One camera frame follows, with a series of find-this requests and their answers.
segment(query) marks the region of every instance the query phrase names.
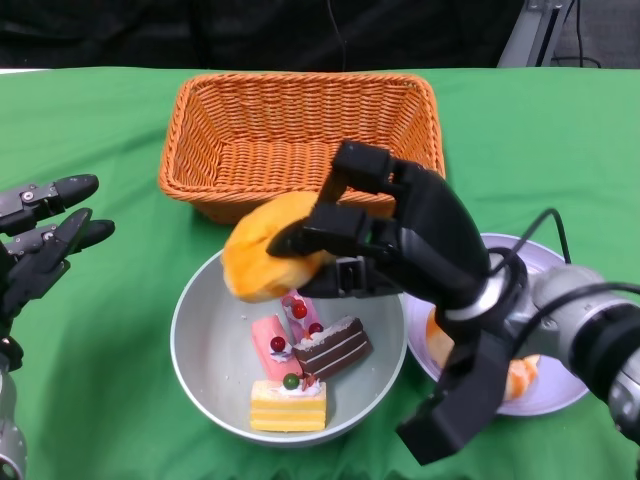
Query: purple plate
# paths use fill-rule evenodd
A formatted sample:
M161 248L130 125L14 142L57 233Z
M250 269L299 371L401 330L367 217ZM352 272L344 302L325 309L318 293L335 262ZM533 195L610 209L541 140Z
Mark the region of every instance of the purple plate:
M518 241L518 237L495 233L482 234L482 239L488 248L511 248ZM560 255L534 242L527 242L519 255L531 273L564 263ZM403 303L409 324L409 349L427 375L437 380L441 370L429 355L426 341L427 317L433 305L406 294ZM588 391L560 361L542 356L538 363L538 378L522 397L504 402L498 413L524 417L544 415L577 402Z

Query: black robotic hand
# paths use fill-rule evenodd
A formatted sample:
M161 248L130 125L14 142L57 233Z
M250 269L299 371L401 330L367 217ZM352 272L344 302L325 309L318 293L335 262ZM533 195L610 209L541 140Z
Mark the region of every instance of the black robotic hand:
M91 220L89 208L77 210L60 225L37 227L37 222L90 197L98 185L94 175L76 175L0 193L0 233L12 237L0 248L0 354L9 371L22 365L22 349L10 336L15 317L69 270L69 255L100 243L115 230L110 220Z
M393 196L393 215L376 218L340 205L347 187ZM455 347L434 394L397 432L421 464L460 450L502 402L513 344L504 320L526 288L522 260L508 250L485 248L469 213L437 173L348 141L336 153L310 216L280 232L267 251L291 257L319 250L339 258L298 289L301 295L407 292L437 306L436 322ZM499 298L483 309L478 302L492 273L491 254L508 259L509 275ZM478 399L473 409L470 398Z

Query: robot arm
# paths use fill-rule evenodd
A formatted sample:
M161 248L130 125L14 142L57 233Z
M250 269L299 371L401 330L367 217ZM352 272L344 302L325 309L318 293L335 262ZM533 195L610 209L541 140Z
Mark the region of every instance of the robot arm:
M393 215L374 218L339 205L347 187L392 195ZM563 233L558 216L556 222ZM436 305L436 322L455 346L433 394L396 430L420 464L456 453L491 422L511 359L529 353L560 359L609 404L622 433L640 442L640 309L611 292L640 288L601 283L595 272L569 264L530 276L518 248L485 249L437 174L383 149L344 142L310 216L280 232L267 251L342 257L301 295L407 292ZM568 261L564 239L563 250Z
M115 230L109 220L91 220L81 208L60 225L37 228L98 189L93 175L76 175L44 186L24 185L0 192L0 480L23 480L25 438L14 422L16 388L9 372L22 366L23 351L11 337L13 320L31 300L42 298L70 268L67 257L100 243Z

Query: chocolate cake slice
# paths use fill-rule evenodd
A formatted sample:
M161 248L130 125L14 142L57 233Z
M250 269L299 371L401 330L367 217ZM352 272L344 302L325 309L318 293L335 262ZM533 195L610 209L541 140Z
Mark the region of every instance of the chocolate cake slice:
M344 317L322 332L303 338L293 347L302 371L321 380L329 378L373 351L362 322Z

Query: yellow sponge cake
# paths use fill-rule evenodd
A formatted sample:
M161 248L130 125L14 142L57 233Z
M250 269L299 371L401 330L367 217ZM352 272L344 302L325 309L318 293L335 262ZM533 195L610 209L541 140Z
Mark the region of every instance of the yellow sponge cake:
M324 430L327 386L287 375L283 382L258 380L251 389L251 428L268 432Z

